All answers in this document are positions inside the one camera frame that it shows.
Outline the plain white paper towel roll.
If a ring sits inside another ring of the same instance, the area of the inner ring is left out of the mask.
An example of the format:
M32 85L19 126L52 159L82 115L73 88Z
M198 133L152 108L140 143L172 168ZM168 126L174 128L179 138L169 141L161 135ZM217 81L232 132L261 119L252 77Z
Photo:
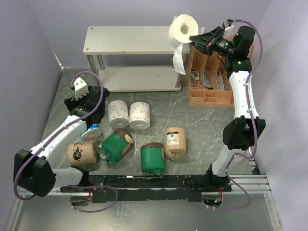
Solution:
M185 75L184 60L182 57L184 44L189 44L190 36L199 34L199 26L197 21L188 14L181 14L174 17L168 31L168 37L171 43L175 46L173 52L173 66L174 70Z

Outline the rose-print roll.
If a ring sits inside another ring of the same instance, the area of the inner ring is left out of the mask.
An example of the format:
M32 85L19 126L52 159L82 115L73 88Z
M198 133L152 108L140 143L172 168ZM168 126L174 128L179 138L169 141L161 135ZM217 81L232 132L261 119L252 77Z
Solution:
M108 104L108 121L111 128L125 128L129 124L128 106L116 100Z
M150 107L144 102L135 102L129 109L129 127L135 130L144 130L151 125Z

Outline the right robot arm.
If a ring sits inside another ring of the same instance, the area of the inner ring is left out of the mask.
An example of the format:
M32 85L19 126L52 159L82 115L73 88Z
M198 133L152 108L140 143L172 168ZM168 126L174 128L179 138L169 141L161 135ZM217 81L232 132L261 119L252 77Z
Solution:
M223 130L224 146L211 165L213 175L204 180L205 188L212 192L220 187L219 177L227 176L237 156L254 157L255 150L250 156L244 152L250 147L257 148L258 138L266 126L266 121L259 117L255 107L251 82L254 69L248 58L256 34L252 26L242 26L233 40L228 41L224 38L223 27L219 26L211 32L190 37L191 45L201 53L210 55L217 52L226 58L225 68L234 98L234 119Z

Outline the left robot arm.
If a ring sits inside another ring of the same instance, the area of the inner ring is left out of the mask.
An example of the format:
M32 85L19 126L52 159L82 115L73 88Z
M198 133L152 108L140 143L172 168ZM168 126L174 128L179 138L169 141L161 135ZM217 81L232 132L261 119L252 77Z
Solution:
M99 86L86 86L87 92L79 98L64 100L69 116L50 136L29 151L21 149L14 157L14 193L21 187L34 196L44 197L53 188L72 185L78 192L90 186L89 173L76 164L56 169L55 162L68 146L92 125L99 124L105 115L105 101L110 92Z

